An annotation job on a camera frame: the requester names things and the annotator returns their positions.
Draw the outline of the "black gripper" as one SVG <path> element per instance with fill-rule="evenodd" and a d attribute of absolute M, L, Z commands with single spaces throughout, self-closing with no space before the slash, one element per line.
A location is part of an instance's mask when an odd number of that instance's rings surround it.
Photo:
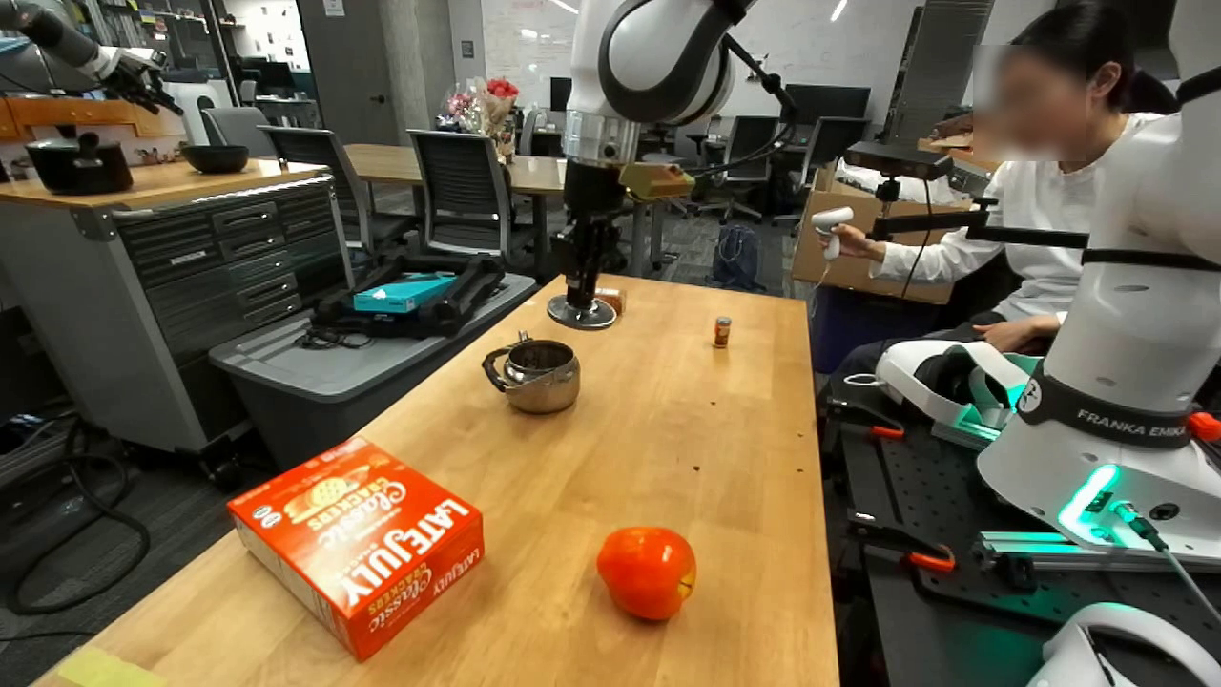
<path fill-rule="evenodd" d="M 569 256 L 576 260 L 569 270 L 563 303 L 573 307 L 573 312 L 583 312 L 591 307 L 586 260 L 600 260 L 593 298 L 617 308 L 617 290 L 606 277 L 609 276 L 606 263 L 621 260 L 617 229 L 612 229 L 621 214 L 617 168 L 593 168 L 593 165 L 573 160 L 563 172 L 563 207 L 569 207 L 563 246 L 569 246 Z"/>

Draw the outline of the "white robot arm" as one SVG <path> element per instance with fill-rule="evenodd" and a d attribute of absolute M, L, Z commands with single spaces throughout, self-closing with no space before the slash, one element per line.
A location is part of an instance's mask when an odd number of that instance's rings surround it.
<path fill-rule="evenodd" d="M 600 233 L 621 207 L 617 172 L 643 126 L 687 126 L 731 90 L 729 34 L 756 0 L 579 0 L 560 150 L 576 267 L 563 307 L 586 312 Z"/>

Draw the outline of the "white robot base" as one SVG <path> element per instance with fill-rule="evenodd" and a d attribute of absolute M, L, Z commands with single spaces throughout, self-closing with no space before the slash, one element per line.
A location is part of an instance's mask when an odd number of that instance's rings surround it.
<path fill-rule="evenodd" d="M 1078 546 L 1211 565 L 1221 469 L 1195 412 L 1215 364 L 1221 70 L 1206 70 L 1101 183 L 1069 322 L 977 472 Z"/>

